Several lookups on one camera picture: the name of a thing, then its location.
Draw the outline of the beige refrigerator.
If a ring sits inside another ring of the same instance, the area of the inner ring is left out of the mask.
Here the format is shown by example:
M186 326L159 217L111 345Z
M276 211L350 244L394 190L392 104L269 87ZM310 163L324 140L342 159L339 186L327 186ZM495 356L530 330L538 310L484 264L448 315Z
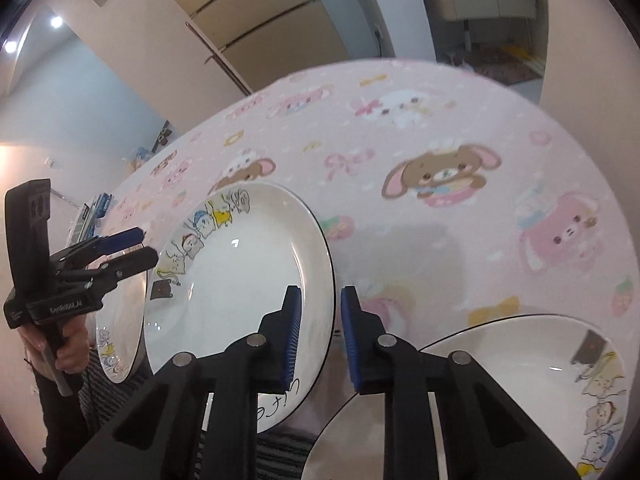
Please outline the beige refrigerator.
M252 90L349 59L322 0L175 0Z

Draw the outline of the white plate with life text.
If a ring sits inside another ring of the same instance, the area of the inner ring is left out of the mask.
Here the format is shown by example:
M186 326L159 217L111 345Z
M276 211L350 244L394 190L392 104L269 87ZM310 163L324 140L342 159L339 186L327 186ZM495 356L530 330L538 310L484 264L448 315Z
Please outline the white plate with life text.
M326 362L333 264L318 221L283 186L234 184L208 196L168 237L150 274L143 327L152 371L178 352L204 358L256 332L290 286L302 293L292 386L259 397L260 432L302 405Z

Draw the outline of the white cartoon plate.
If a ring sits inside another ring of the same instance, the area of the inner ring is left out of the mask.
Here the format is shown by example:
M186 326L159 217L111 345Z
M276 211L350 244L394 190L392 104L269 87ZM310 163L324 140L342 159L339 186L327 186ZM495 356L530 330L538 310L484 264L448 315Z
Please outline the white cartoon plate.
M96 314L96 350L102 370L113 384L126 382L143 361L147 284L146 272L119 282L103 298L103 307Z
M588 324L518 316L469 328L425 350L435 356L469 352L580 478L599 478L612 460L627 415L627 379L612 342ZM304 478L382 478L383 437L383 397L354 396L322 430Z

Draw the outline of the pink cartoon tablecloth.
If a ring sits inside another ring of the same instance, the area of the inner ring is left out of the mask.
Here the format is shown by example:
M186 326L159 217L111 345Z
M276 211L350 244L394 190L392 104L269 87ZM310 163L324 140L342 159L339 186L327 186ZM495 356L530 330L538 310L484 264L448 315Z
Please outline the pink cartoon tablecloth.
M119 187L101 228L142 229L160 261L208 196L250 182L283 186L310 209L335 280L326 362L302 405L272 428L320 434L356 396L341 322L346 286L389 333L425 352L506 318L582 321L620 355L624 428L634 420L639 269L626 220L574 138L517 93L427 62L305 70L156 155Z

